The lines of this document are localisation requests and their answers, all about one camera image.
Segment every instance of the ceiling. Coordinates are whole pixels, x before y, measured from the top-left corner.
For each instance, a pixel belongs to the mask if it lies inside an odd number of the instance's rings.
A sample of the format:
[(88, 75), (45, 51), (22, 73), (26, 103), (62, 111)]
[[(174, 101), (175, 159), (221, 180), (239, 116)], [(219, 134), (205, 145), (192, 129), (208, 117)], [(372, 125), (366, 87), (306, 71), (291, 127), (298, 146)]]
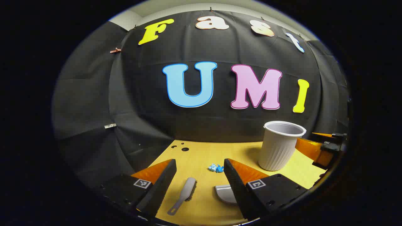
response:
[(261, 13), (264, 13), (264, 11), (271, 12), (271, 10), (273, 10), (273, 8), (269, 7), (268, 5), (254, 0), (148, 0), (131, 7), (129, 10), (137, 13), (141, 17), (145, 17), (164, 9), (195, 3), (228, 4), (248, 8)]

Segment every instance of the clip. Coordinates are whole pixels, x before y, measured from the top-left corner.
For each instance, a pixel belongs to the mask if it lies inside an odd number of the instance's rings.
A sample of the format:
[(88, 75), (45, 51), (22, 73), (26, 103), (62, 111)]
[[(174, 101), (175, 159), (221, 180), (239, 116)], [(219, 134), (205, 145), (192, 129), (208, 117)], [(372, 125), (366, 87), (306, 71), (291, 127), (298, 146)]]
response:
[(121, 49), (115, 49), (115, 50), (112, 50), (112, 51), (110, 51), (110, 53), (117, 53), (117, 52), (121, 52)]

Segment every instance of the brush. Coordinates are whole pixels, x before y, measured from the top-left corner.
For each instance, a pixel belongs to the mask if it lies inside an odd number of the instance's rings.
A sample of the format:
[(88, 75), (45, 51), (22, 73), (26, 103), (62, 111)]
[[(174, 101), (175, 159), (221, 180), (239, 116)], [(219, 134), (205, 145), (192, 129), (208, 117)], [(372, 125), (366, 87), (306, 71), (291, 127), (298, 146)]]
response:
[(176, 204), (168, 211), (168, 214), (173, 216), (176, 214), (177, 210), (179, 209), (179, 207), (181, 206), (181, 204), (184, 201), (190, 201), (193, 193), (195, 191), (195, 187), (196, 187), (197, 181), (192, 178), (189, 177), (187, 178), (186, 183), (184, 184), (183, 189), (180, 192), (180, 197), (177, 200)]

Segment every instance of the letter u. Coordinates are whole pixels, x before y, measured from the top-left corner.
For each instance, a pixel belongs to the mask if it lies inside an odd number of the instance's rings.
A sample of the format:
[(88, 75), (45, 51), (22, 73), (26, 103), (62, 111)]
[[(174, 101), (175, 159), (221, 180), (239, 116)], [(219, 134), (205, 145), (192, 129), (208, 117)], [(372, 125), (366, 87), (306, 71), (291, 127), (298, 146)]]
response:
[(162, 69), (166, 75), (166, 85), (170, 101), (180, 107), (199, 107), (209, 102), (213, 94), (213, 70), (215, 62), (198, 62), (194, 67), (200, 71), (201, 92), (195, 96), (186, 94), (184, 90), (184, 72), (186, 64), (171, 64)]

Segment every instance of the orange component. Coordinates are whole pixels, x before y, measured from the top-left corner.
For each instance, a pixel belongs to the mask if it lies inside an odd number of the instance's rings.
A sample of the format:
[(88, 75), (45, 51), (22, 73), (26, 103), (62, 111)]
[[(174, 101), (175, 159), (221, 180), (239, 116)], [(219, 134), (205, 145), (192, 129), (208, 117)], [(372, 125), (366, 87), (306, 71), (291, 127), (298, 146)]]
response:
[(334, 154), (332, 154), (331, 152), (321, 151), (315, 162), (322, 166), (328, 166), (333, 156)]
[(322, 143), (314, 142), (311, 140), (306, 140), (302, 138), (298, 138), (296, 141), (295, 148), (304, 154), (305, 156), (309, 157), (313, 161), (316, 161), (317, 158), (320, 156), (320, 148)]
[(240, 179), (243, 181), (243, 184), (246, 185), (247, 182), (255, 181), (258, 179), (262, 179), (265, 177), (269, 177), (265, 173), (262, 173), (254, 168), (251, 168), (243, 163), (235, 161), (233, 159), (228, 158), (234, 169), (236, 170), (237, 174), (239, 174)]
[(141, 171), (138, 171), (134, 174), (132, 174), (132, 177), (136, 177), (138, 179), (146, 180), (146, 181), (151, 181), (152, 184), (155, 184), (156, 180), (160, 177), (162, 172), (165, 170), (165, 168), (168, 166), (172, 159), (166, 160), (164, 162), (160, 162), (156, 165), (150, 166), (146, 169), (143, 169)]
[(332, 134), (319, 134), (319, 133), (313, 133), (313, 134), (317, 134), (317, 135), (321, 135), (321, 136), (326, 136), (326, 137), (332, 137)]

